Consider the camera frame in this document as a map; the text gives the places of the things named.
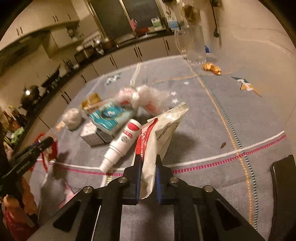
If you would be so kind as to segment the left hand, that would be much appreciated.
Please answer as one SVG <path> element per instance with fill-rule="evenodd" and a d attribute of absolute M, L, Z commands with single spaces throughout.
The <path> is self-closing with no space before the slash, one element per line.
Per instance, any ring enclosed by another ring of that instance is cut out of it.
<path fill-rule="evenodd" d="M 23 194 L 21 208 L 20 202 L 12 195 L 6 195 L 3 199 L 5 206 L 6 226 L 14 240 L 28 240 L 28 238 L 38 229 L 36 225 L 29 225 L 29 215 L 37 212 L 37 205 L 31 193 L 30 186 L 22 178 Z"/>

